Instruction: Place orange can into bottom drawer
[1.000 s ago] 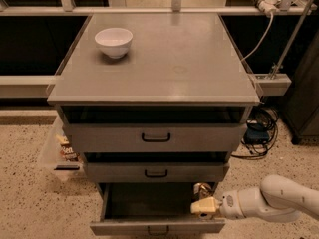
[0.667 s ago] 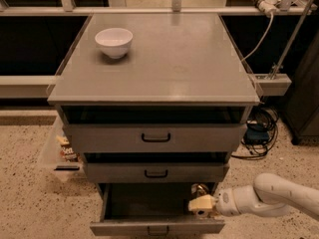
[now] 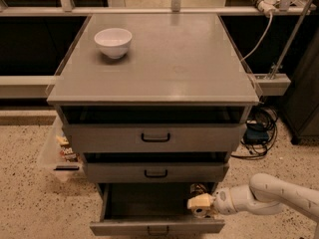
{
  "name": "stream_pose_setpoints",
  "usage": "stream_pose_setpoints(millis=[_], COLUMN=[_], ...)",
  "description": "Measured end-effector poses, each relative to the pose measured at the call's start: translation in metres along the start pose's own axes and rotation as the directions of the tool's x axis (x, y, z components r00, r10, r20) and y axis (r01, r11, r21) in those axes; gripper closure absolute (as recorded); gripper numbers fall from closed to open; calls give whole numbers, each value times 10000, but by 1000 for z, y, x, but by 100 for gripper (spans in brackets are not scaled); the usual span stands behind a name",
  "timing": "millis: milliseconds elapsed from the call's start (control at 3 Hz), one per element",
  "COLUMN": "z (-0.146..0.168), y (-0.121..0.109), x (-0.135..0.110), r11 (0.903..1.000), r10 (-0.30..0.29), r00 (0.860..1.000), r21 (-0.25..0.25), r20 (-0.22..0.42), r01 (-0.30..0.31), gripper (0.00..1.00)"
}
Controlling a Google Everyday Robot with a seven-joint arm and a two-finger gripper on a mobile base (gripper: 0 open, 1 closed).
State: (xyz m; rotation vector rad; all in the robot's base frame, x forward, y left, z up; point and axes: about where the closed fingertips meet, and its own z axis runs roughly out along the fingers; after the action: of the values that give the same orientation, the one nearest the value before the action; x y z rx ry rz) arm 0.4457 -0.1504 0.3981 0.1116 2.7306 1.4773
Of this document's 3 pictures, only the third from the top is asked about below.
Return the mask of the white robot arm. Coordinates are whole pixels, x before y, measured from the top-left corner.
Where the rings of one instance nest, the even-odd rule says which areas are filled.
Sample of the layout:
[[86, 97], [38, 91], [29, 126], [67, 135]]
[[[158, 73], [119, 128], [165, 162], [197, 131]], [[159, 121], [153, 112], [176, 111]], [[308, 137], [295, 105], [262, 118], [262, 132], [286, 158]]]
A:
[[241, 211], [274, 215], [280, 213], [284, 205], [313, 220], [316, 223], [314, 239], [319, 239], [319, 191], [266, 173], [254, 174], [247, 184], [220, 188], [214, 195], [202, 193], [187, 201], [187, 208], [197, 218]]

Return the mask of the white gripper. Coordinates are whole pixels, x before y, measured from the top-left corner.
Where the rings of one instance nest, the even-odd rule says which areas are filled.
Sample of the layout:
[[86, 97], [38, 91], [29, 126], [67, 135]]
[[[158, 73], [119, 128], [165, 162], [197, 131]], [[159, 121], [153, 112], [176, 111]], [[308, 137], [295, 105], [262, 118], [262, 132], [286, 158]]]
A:
[[212, 204], [217, 212], [222, 215], [231, 215], [236, 213], [230, 189], [228, 187], [218, 189], [215, 192], [215, 198], [208, 193], [204, 193], [189, 199], [187, 201], [187, 208], [192, 211], [196, 209], [210, 210]]

